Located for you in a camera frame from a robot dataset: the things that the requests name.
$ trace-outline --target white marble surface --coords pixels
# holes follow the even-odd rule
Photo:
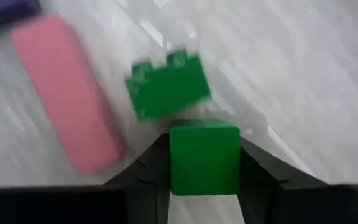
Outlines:
[[[133,61],[198,50],[213,101],[180,117],[235,122],[265,150],[330,183],[358,182],[358,1],[42,1],[77,31],[129,143],[120,164],[79,176],[0,28],[0,186],[100,184],[164,130],[140,126],[124,86]],[[173,197],[169,223],[243,223],[235,197]]]

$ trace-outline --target purple block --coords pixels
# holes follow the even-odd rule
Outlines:
[[[38,0],[0,0],[0,25],[38,14]]]

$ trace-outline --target green cube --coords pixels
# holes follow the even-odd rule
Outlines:
[[[138,121],[173,115],[211,95],[199,57],[186,50],[168,54],[160,68],[148,61],[134,65],[126,86]]]
[[[170,130],[171,191],[229,195],[240,187],[240,131],[225,121],[192,120]]]

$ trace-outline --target white table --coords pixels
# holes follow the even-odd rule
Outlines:
[[[137,124],[131,63],[198,50],[213,101],[180,118],[222,118],[265,150],[330,183],[358,182],[358,1],[54,0],[77,31],[129,143],[92,175],[71,168],[21,61],[0,28],[0,186],[101,184],[165,131]],[[242,223],[230,197],[172,197],[169,223]]]

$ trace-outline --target pink eraser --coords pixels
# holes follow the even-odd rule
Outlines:
[[[118,159],[111,111],[69,26],[54,14],[11,37],[73,167],[91,172]]]

